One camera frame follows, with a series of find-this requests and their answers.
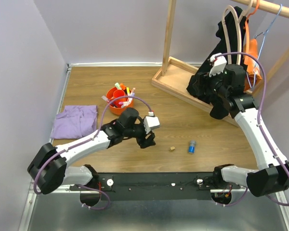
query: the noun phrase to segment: orange bag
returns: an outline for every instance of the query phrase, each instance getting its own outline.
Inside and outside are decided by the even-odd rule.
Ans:
[[[250,48],[248,51],[248,54],[254,56],[256,59],[258,58],[258,44],[256,39],[250,40]],[[254,83],[254,75],[256,73],[256,84],[262,79],[260,76],[260,69],[259,65],[250,57],[245,56],[244,57],[244,64],[247,65],[247,73],[250,79],[250,84],[253,85]],[[247,80],[247,76],[245,77],[245,88],[244,91],[247,91],[250,89],[249,82]]]

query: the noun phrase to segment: screw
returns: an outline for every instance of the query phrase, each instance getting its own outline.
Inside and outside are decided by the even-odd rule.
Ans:
[[[197,179],[197,185],[202,185],[203,184],[203,179]]]

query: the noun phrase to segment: orange bucket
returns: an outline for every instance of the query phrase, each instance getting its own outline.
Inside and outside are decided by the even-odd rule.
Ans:
[[[114,92],[115,92],[116,90],[117,90],[116,87],[110,89],[110,90],[107,92],[106,97],[107,97],[108,99],[113,98]],[[129,105],[127,105],[127,106],[125,106],[125,107],[123,107],[123,108],[113,107],[113,106],[110,105],[110,106],[109,106],[109,109],[110,109],[110,111],[111,111],[113,114],[121,115],[122,112],[124,112],[124,110],[125,110],[126,108],[128,108],[128,107],[134,107],[134,99],[131,100],[131,103],[130,103]]]

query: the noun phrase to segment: wooden floor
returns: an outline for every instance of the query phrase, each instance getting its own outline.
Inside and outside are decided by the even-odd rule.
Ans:
[[[136,140],[124,141],[93,153],[74,164],[92,165],[98,172],[212,171],[215,166],[235,164],[256,169],[252,150],[240,128],[211,118],[208,113],[151,85],[159,67],[73,67],[63,101],[65,105],[98,105],[98,124],[106,103],[102,95],[123,82],[136,88],[136,96],[147,101],[161,127],[155,130],[156,146],[140,149]],[[139,101],[134,107],[144,117],[148,109]],[[117,118],[107,111],[103,123]],[[195,154],[188,154],[196,140]],[[54,140],[54,146],[72,140]]]

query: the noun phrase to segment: wooden rack base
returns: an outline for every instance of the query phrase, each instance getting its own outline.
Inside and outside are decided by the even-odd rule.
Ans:
[[[161,67],[152,78],[152,85],[206,112],[210,112],[213,107],[212,105],[191,96],[186,90],[191,76],[197,70],[197,67],[169,57],[166,74],[164,76],[161,75]],[[237,126],[236,121],[231,116],[227,116],[224,120]]]

